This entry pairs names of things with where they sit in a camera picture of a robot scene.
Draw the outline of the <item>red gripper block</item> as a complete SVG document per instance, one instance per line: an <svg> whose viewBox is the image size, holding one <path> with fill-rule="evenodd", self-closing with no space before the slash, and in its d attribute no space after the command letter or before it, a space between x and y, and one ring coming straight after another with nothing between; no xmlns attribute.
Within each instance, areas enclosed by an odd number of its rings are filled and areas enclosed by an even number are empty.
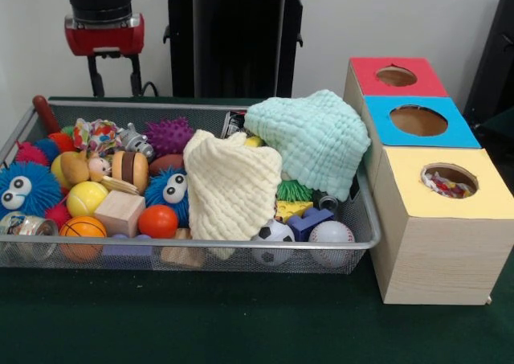
<svg viewBox="0 0 514 364"><path fill-rule="evenodd" d="M64 33L71 52L75 56L87 56L94 97L104 97L104 84L97 71L95 55L113 52L128 55L132 64L132 94L141 95L141 66L138 54L141 53L145 40L145 20L142 14L133 14L130 18L110 24L87 24L67 15L64 19Z"/></svg>

